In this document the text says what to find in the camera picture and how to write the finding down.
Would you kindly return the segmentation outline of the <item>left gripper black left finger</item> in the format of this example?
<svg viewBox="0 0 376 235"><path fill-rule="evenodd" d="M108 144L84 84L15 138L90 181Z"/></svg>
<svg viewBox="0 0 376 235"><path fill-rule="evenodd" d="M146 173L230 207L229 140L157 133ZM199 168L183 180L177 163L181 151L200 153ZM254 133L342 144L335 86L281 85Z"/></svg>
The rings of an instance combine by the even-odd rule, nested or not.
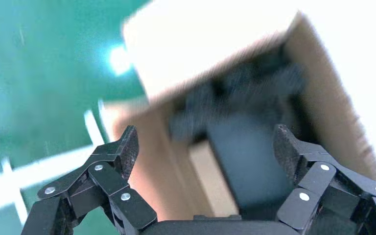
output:
<svg viewBox="0 0 376 235"><path fill-rule="evenodd" d="M121 235L141 234L157 214L128 183L138 153L137 129L130 125L119 140L98 146L82 166L38 191L22 234L71 235L96 208Z"/></svg>

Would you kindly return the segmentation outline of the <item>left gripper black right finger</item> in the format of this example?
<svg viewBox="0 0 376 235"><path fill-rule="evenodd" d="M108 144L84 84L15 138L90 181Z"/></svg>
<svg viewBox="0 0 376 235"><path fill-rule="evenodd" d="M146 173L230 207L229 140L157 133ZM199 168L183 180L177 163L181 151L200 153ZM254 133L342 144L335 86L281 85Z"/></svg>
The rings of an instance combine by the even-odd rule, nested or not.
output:
<svg viewBox="0 0 376 235"><path fill-rule="evenodd" d="M277 211L279 222L306 235L324 210L355 225L356 235L376 235L376 181L342 166L322 146L301 141L277 125L274 156L294 189Z"/></svg>

